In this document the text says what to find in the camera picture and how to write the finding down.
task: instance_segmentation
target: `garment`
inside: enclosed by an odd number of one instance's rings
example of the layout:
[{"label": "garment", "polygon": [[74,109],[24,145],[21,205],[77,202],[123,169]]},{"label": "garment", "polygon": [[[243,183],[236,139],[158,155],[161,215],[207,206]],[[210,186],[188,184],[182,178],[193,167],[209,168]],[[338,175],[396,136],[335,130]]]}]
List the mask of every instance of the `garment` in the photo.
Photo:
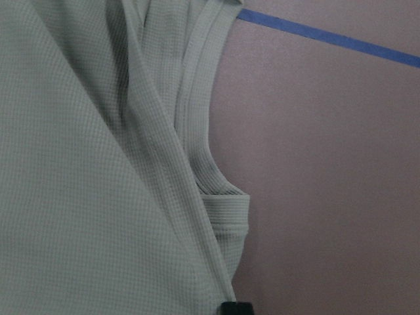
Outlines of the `garment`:
[{"label": "garment", "polygon": [[249,194],[207,139],[237,0],[0,1],[0,314],[218,314]]}]

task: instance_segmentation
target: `black object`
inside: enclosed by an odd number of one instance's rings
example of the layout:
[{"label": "black object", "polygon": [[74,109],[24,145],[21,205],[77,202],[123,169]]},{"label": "black object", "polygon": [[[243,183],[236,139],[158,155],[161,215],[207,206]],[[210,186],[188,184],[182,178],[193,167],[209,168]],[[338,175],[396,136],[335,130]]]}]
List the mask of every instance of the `black object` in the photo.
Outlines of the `black object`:
[{"label": "black object", "polygon": [[254,315],[249,302],[223,302],[221,310],[221,315]]}]

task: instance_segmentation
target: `blue tape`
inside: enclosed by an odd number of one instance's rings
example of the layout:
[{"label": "blue tape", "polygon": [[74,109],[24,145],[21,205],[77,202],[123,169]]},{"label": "blue tape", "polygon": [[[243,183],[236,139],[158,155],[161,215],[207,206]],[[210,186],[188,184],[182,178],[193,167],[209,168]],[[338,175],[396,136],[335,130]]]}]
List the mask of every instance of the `blue tape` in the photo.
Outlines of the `blue tape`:
[{"label": "blue tape", "polygon": [[412,54],[395,51],[386,47],[367,43],[365,41],[359,41],[351,37],[320,30],[318,28],[311,28],[310,26],[290,22],[275,16],[266,15],[248,9],[242,9],[237,18],[420,68],[420,57]]}]

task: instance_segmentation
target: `blue stripe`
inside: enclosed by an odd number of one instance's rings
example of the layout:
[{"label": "blue stripe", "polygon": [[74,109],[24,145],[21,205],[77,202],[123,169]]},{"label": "blue stripe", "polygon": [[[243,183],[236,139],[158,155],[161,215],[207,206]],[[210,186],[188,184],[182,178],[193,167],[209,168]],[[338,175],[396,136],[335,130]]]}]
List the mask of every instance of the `blue stripe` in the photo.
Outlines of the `blue stripe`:
[{"label": "blue stripe", "polygon": [[248,9],[242,9],[237,18],[420,68],[420,57],[412,54],[395,51],[386,47],[367,43],[365,41],[359,41],[347,36],[320,30],[318,28],[311,28],[310,26],[290,22],[275,16],[266,15]]}]

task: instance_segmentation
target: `brown surface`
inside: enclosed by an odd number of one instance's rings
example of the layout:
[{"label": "brown surface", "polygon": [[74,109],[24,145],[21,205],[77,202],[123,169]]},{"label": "brown surface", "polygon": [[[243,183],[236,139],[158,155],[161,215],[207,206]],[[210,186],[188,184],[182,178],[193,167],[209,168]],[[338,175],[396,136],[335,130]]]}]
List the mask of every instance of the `brown surface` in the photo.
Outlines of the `brown surface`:
[{"label": "brown surface", "polygon": [[[420,56],[418,1],[245,7]],[[251,195],[256,315],[420,314],[420,69],[237,20],[209,143]]]}]

